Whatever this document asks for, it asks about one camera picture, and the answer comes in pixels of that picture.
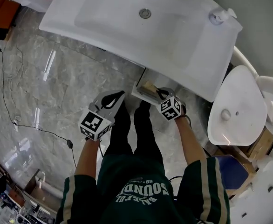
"toilet flush button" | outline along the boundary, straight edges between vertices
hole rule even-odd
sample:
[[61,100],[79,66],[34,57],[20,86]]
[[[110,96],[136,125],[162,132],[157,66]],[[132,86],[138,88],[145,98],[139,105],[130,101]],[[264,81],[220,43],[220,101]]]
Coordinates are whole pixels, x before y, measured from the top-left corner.
[[230,120],[230,118],[231,118],[231,113],[230,113],[227,109],[224,109],[224,110],[222,110],[222,112],[221,112],[221,118],[222,118],[224,121],[228,121],[228,120]]

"toilet lid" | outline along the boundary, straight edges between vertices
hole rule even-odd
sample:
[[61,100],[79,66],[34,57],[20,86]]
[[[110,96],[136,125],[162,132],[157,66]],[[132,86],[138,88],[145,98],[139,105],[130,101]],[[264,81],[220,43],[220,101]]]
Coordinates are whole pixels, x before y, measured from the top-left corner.
[[246,66],[237,66],[223,81],[208,121],[208,138],[215,145],[248,146],[261,134],[266,104]]

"orange item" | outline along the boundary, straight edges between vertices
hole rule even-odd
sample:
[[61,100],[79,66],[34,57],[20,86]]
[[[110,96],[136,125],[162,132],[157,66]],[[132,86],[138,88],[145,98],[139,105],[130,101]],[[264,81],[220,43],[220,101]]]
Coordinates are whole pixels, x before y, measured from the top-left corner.
[[10,0],[0,0],[0,28],[9,29],[20,4]]

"gray marble tile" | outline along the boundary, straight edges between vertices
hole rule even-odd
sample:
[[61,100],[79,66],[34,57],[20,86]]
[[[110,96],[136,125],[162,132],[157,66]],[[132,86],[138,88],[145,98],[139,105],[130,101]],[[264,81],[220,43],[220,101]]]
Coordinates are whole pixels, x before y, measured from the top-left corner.
[[[83,109],[102,91],[124,90],[131,118],[128,141],[135,150],[133,115],[140,100],[130,93],[143,69],[92,45],[40,31],[42,17],[43,14],[31,9],[22,9],[10,40],[0,41],[4,52],[4,97],[11,118],[21,125],[38,124],[40,129],[70,139],[77,163],[85,143],[77,125]],[[0,163],[21,187],[40,169],[46,182],[62,190],[64,179],[75,171],[72,152],[65,140],[50,133],[22,126],[18,131],[14,129],[2,96],[1,59],[0,53]],[[208,138],[198,118],[196,96],[184,89],[178,96],[186,102],[193,130],[204,146]],[[167,122],[155,107],[150,113],[166,176],[182,175],[187,164],[175,123]],[[103,152],[109,146],[109,139],[110,132],[102,138]],[[97,175],[101,162],[98,151]],[[174,192],[179,182],[173,181]]]
[[20,86],[47,106],[60,106],[67,89],[66,84],[46,76],[38,67],[27,62],[24,62]]

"small bottle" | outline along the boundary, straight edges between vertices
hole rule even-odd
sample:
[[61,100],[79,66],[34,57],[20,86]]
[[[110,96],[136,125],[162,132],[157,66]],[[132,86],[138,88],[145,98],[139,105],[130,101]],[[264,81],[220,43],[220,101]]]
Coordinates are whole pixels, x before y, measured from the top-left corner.
[[210,12],[209,20],[213,25],[220,25],[224,21],[228,20],[230,16],[237,18],[235,12],[231,8],[229,8],[227,11],[222,8],[220,10],[215,9]]

